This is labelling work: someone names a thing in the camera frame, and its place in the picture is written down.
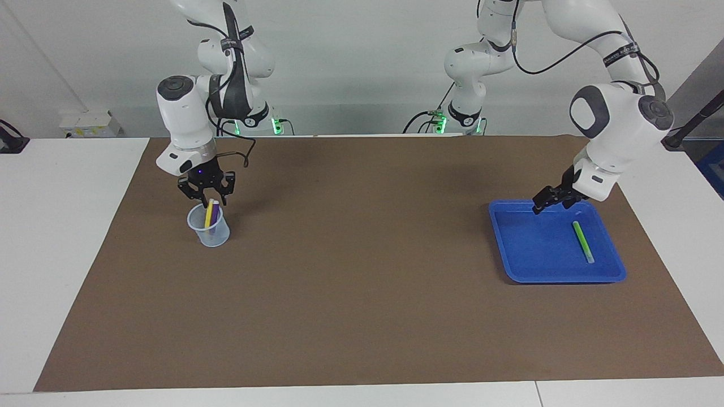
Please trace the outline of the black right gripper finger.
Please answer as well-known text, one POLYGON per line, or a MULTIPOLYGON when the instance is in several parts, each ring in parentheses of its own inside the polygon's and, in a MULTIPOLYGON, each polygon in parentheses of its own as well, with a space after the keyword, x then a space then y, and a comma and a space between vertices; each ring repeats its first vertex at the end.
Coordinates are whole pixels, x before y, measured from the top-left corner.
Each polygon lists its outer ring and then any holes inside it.
POLYGON ((213 182, 213 188, 219 194, 223 206, 227 206, 227 196, 234 192, 235 181, 236 173, 222 173, 213 182))
POLYGON ((212 187, 212 177, 207 175, 183 175, 178 177, 178 188, 189 200, 201 202, 206 209, 209 200, 205 190, 212 187))

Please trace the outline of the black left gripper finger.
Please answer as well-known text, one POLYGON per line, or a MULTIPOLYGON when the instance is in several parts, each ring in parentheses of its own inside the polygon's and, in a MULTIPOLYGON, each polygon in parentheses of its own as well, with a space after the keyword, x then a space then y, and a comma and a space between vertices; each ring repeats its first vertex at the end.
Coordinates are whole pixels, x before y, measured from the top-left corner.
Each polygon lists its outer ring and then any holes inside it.
POLYGON ((586 196, 577 191, 559 191, 556 193, 554 204, 562 205, 564 209, 568 210, 577 202, 582 202, 586 200, 589 200, 589 196, 586 196))
POLYGON ((561 190, 557 187, 545 187, 533 196, 532 211, 535 215, 541 214, 548 207, 558 205, 561 200, 561 190))

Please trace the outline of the green pen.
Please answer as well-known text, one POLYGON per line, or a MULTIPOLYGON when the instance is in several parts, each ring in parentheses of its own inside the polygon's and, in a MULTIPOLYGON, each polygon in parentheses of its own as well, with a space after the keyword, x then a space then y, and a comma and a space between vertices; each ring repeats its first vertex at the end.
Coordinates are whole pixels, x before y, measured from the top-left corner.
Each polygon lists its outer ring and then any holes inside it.
POLYGON ((584 257, 586 258, 587 263, 589 265, 592 265, 593 263, 595 263, 594 255, 592 253, 589 243, 587 242, 586 235, 584 234, 584 231, 579 221, 574 220, 572 222, 572 229, 574 229, 577 240, 579 242, 582 252, 584 253, 584 257))

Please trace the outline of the blue plastic tray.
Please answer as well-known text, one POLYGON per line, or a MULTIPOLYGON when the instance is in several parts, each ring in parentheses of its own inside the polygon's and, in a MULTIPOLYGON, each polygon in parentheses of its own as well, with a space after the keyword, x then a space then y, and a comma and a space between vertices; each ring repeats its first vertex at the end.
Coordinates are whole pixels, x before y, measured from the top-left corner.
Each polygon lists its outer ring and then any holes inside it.
POLYGON ((522 284, 606 284, 625 280, 626 268, 597 209, 579 202, 539 215, 527 200, 489 204, 492 229, 509 278, 522 284), (579 221, 594 255, 589 265, 572 222, 579 221))

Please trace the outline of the translucent plastic cup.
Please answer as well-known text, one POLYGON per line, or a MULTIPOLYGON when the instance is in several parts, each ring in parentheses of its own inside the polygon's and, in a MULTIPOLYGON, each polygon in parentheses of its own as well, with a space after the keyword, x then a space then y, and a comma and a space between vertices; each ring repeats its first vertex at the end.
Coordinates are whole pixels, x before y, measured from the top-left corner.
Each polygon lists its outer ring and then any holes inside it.
POLYGON ((219 221, 214 228, 204 229, 204 217, 206 209, 200 203, 189 211, 187 215, 187 224, 191 230, 194 230, 199 238, 199 242, 205 247, 215 248, 223 245, 230 237, 230 228, 224 217, 224 211, 220 203, 219 221))

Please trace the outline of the black stand pole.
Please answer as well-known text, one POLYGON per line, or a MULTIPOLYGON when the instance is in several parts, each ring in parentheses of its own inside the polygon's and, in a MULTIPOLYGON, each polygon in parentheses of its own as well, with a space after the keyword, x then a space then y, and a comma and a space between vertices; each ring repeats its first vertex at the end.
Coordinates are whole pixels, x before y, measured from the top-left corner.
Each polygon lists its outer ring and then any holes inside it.
POLYGON ((684 139, 707 118, 724 107, 724 89, 720 90, 698 113, 685 125, 672 129, 661 144, 666 150, 680 150, 684 139))

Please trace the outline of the blue box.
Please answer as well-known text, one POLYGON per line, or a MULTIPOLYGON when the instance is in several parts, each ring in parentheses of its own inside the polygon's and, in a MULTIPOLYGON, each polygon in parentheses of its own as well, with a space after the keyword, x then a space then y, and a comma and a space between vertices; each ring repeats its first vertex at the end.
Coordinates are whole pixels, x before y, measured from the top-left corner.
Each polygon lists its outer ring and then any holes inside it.
POLYGON ((695 165, 724 200, 724 141, 719 141, 712 150, 697 160, 695 165))

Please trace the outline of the brown table mat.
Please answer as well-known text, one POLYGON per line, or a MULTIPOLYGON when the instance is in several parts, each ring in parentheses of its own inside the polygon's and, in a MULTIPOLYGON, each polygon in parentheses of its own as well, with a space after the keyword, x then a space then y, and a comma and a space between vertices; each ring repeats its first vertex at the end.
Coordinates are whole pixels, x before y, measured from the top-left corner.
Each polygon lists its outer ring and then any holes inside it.
POLYGON ((559 181, 576 136, 257 142, 206 248, 152 139, 35 390, 724 375, 618 189, 614 284, 515 284, 487 209, 559 181))

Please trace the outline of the black clamp mount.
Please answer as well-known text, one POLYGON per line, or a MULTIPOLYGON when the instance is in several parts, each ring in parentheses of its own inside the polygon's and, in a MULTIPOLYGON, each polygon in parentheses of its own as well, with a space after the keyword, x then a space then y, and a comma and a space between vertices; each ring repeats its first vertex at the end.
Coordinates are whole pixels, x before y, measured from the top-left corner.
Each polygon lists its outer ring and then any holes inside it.
POLYGON ((15 126, 4 119, 0 119, 0 154, 20 154, 23 152, 31 139, 23 136, 15 126))

